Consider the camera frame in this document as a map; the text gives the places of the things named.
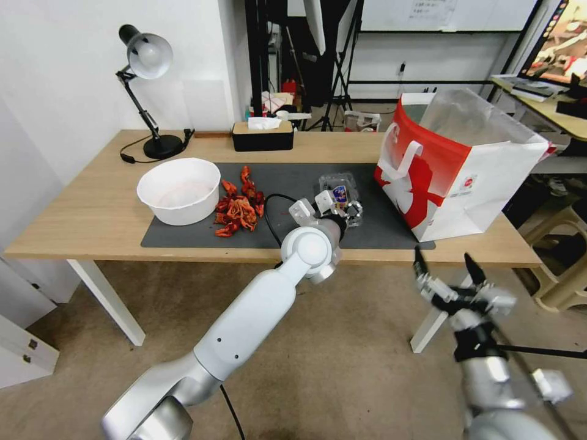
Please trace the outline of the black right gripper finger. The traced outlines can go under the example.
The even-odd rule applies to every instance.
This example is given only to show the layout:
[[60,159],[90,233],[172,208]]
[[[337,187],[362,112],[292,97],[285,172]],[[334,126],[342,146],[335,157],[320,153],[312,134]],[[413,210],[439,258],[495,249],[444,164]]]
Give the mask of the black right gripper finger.
[[414,249],[414,272],[420,295],[431,304],[448,303],[448,285],[430,274],[421,248]]
[[493,285],[487,280],[483,269],[471,257],[469,253],[464,253],[465,266],[468,274],[471,277],[471,285],[468,287],[468,292],[471,296],[481,299],[491,299]]

